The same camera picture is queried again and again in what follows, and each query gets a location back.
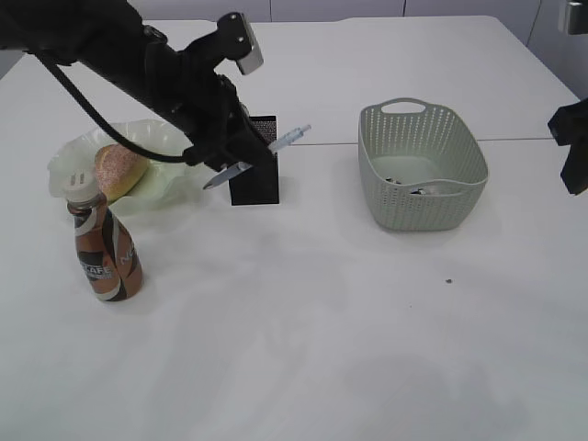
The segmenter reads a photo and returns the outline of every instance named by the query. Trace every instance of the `bread roll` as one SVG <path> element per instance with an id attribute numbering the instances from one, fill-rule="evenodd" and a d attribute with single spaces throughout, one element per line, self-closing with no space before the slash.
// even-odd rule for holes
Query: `bread roll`
<path id="1" fill-rule="evenodd" d="M 96 154 L 96 178 L 108 202 L 114 202 L 129 193 L 141 180 L 149 163 L 149 159 L 120 144 L 100 149 Z"/>

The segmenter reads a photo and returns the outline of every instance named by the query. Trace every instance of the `bottle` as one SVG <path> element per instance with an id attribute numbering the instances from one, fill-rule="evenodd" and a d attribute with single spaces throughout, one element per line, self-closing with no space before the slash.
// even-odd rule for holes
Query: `bottle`
<path id="1" fill-rule="evenodd" d="M 108 209 L 94 173 L 74 173 L 63 193 L 75 220 L 77 256 L 98 299 L 134 296 L 141 289 L 141 263 L 129 232 Z"/>

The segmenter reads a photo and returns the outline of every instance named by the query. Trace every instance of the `white wall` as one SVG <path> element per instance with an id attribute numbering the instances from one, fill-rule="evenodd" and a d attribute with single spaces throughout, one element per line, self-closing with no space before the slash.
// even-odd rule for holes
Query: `white wall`
<path id="1" fill-rule="evenodd" d="M 150 20 L 211 20 L 244 12 L 251 21 L 271 21 L 270 0 L 128 0 Z"/>
<path id="2" fill-rule="evenodd" d="M 571 91 L 588 97 L 588 36 L 565 36 L 558 31 L 560 0 L 543 0 L 529 49 Z"/>
<path id="3" fill-rule="evenodd" d="M 401 17 L 404 0 L 271 0 L 274 21 L 335 21 Z"/>
<path id="4" fill-rule="evenodd" d="M 407 0 L 406 16 L 492 16 L 524 44 L 541 0 Z"/>

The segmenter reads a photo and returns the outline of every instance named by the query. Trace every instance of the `plastic basket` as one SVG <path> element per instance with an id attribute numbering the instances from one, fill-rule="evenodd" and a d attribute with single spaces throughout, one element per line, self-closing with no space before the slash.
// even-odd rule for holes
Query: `plastic basket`
<path id="1" fill-rule="evenodd" d="M 419 113 L 386 113 L 396 103 Z M 456 228 L 475 207 L 488 165 L 463 120 L 450 108 L 399 98 L 361 112 L 359 170 L 378 224 L 394 231 Z"/>

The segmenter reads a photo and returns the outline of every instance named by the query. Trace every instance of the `white bowl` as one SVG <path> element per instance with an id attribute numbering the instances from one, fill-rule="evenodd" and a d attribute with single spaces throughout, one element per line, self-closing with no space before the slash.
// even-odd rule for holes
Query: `white bowl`
<path id="1" fill-rule="evenodd" d="M 157 153 L 179 155 L 191 145 L 180 130 L 168 122 L 154 119 L 112 124 L 127 139 Z M 49 191 L 54 198 L 62 198 L 62 183 L 75 170 L 94 170 L 98 150 L 115 143 L 104 131 L 96 128 L 86 135 L 65 144 L 53 156 L 49 169 Z M 111 207 L 125 211 L 152 208 L 187 184 L 194 174 L 185 164 L 163 164 L 152 161 L 139 184 Z"/>

